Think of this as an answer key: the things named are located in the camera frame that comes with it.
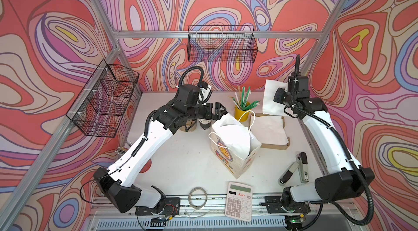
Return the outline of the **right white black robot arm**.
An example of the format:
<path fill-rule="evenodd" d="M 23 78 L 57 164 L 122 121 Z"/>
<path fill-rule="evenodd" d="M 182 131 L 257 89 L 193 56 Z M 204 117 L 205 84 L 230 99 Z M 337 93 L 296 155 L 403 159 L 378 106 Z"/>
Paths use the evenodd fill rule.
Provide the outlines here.
<path fill-rule="evenodd" d="M 295 71 L 288 77 L 288 89 L 278 88 L 274 102 L 292 111 L 291 117 L 299 119 L 310 131 L 324 158 L 328 174 L 313 183 L 284 189 L 279 204 L 286 211 L 300 208 L 306 202 L 323 206 L 330 203 L 351 223 L 369 224 L 374 216 L 374 201 L 369 185 L 375 175 L 352 155 L 334 127 L 328 109 L 320 98 L 310 97 L 309 79 Z M 365 194 L 367 212 L 363 219 L 351 217 L 338 201 L 357 198 Z"/>

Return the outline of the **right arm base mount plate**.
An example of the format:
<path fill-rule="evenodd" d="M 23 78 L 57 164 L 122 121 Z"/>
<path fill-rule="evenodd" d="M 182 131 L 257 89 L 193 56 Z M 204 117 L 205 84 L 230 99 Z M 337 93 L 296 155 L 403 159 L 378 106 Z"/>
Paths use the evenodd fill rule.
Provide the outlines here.
<path fill-rule="evenodd" d="M 295 202 L 291 197 L 265 196 L 265 201 L 259 203 L 266 207 L 269 214 L 308 214 L 311 212 L 308 202 Z"/>

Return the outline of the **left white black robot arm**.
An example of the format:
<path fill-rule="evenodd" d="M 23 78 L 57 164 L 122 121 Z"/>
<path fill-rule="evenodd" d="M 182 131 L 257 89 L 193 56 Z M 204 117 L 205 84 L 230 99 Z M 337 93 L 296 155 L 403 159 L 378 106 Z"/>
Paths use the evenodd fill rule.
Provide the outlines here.
<path fill-rule="evenodd" d="M 161 212 L 165 194 L 156 186 L 137 187 L 135 179 L 155 152 L 189 121 L 217 121 L 227 114 L 219 102 L 209 102 L 212 87 L 206 82 L 177 86 L 175 97 L 150 112 L 144 132 L 128 151 L 108 168 L 98 168 L 94 181 L 120 213 L 133 207 Z"/>

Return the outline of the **white paper takeout bag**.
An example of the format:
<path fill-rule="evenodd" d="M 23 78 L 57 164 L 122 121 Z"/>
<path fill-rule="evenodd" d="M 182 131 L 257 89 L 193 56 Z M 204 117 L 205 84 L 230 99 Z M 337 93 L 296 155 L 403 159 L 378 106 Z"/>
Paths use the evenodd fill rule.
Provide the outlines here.
<path fill-rule="evenodd" d="M 251 126 L 244 126 L 229 113 L 212 124 L 208 137 L 213 153 L 236 179 L 252 165 L 262 146 Z"/>

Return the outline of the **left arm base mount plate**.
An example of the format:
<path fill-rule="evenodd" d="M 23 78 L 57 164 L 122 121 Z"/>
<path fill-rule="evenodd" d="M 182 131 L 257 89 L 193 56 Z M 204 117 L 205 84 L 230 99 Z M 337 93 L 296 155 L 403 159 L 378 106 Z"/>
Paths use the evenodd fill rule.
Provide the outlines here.
<path fill-rule="evenodd" d="M 179 214 L 181 205 L 180 197 L 162 198 L 154 208 L 136 207 L 137 216 L 176 216 Z"/>

